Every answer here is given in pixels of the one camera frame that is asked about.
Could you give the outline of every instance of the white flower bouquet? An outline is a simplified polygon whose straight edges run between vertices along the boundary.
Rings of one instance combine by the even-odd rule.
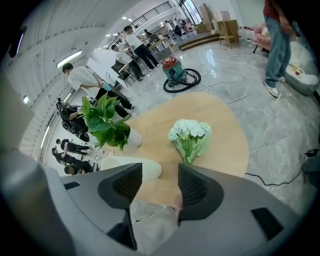
[[[181,119],[170,129],[168,139],[175,143],[183,162],[192,165],[196,157],[207,151],[210,135],[211,127],[207,123]]]

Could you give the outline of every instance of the railing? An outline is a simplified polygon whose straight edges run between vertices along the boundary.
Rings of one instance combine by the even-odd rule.
[[[135,31],[138,27],[140,27],[142,24],[146,23],[147,21],[151,20],[153,17],[172,9],[171,5],[169,2],[164,2],[163,4],[158,5],[157,7],[149,10],[136,20],[134,20],[130,26],[132,27],[132,31]],[[116,36],[116,38],[109,43],[109,46],[107,49],[111,49],[112,45],[119,45],[122,42],[122,38],[125,36],[125,31],[122,31],[120,34]]]

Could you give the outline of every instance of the jeans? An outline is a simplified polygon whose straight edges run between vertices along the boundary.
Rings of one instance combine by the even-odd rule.
[[[136,79],[139,79],[142,75],[141,69],[139,67],[139,65],[133,60],[131,61],[128,66],[130,67],[130,69],[132,70],[134,76],[136,77]]]
[[[151,51],[144,45],[141,44],[139,47],[137,47],[134,50],[135,54],[138,55],[141,59],[143,59],[143,61],[145,62],[145,64],[149,67],[149,69],[153,69],[154,66],[152,66],[152,64],[150,63],[149,59],[153,62],[153,64],[156,66],[159,63],[157,62],[156,58],[152,55]]]
[[[268,16],[264,17],[271,37],[271,48],[265,68],[265,83],[276,87],[279,77],[285,74],[291,57],[290,35],[281,31],[280,23]]]

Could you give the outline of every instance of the wet vacuum cleaner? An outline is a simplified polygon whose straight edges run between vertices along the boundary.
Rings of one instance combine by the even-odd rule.
[[[163,89],[167,93],[183,92],[201,81],[201,75],[192,68],[183,68],[181,61],[174,56],[168,56],[163,59],[162,70],[168,78]]]

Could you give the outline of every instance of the wooden chair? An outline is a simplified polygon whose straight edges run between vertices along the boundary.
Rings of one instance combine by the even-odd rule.
[[[231,49],[230,39],[232,41],[238,42],[238,35],[235,35],[234,29],[231,28],[229,21],[219,21],[219,30],[220,30],[220,45],[221,39],[228,41],[229,48]]]

